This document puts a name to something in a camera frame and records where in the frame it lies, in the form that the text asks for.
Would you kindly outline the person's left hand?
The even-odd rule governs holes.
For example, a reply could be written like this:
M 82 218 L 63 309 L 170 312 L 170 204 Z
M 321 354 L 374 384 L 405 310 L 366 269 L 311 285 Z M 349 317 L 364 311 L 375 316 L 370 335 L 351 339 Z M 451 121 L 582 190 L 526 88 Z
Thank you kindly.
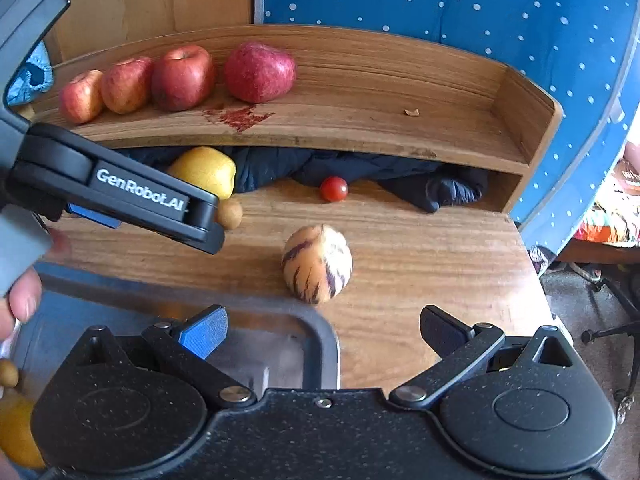
M 31 266 L 13 284 L 5 297 L 1 298 L 0 337 L 11 336 L 16 321 L 26 323 L 35 314 L 42 296 L 42 281 Z

